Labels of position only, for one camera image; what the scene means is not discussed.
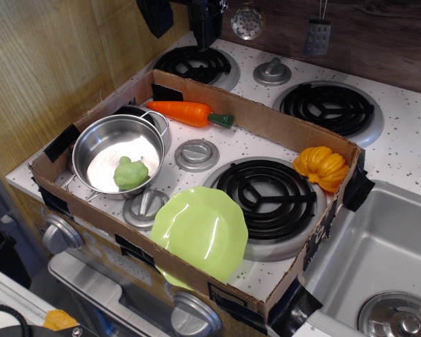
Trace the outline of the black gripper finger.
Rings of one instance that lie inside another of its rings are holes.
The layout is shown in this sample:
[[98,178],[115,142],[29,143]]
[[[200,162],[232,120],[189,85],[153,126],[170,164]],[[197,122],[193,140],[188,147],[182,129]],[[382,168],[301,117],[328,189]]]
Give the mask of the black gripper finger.
[[162,37],[174,25],[173,10],[168,0],[137,0],[136,4],[150,32]]
[[222,34],[223,2],[192,1],[189,23],[200,51],[208,49]]

